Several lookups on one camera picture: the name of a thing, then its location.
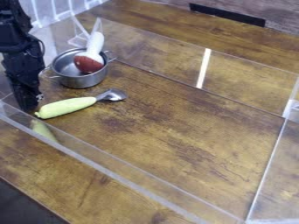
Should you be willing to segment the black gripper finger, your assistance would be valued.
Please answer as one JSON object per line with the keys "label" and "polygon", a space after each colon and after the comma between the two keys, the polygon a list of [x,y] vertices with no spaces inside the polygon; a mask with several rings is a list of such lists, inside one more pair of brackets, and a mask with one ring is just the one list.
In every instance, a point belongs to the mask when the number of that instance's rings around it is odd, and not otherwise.
{"label": "black gripper finger", "polygon": [[33,111],[40,101],[44,99],[44,95],[37,86],[26,86],[22,83],[10,83],[13,90],[13,97],[16,99],[20,109],[25,112]]}

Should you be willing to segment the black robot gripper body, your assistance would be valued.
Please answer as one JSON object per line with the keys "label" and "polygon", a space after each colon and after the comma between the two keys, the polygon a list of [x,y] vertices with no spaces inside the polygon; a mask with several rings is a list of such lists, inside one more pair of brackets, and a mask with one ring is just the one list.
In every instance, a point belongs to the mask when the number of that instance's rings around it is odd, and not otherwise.
{"label": "black robot gripper body", "polygon": [[4,56],[1,64],[9,82],[38,87],[38,74],[45,68],[42,42],[40,40],[24,43],[0,41],[0,53]]}

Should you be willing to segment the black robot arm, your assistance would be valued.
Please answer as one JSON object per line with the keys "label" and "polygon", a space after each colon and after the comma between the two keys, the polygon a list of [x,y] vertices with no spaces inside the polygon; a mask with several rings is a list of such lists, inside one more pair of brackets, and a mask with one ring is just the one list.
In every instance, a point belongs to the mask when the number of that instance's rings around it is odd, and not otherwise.
{"label": "black robot arm", "polygon": [[29,33],[33,28],[18,0],[0,0],[0,53],[13,97],[30,112],[42,99],[38,75],[45,68],[44,43]]}

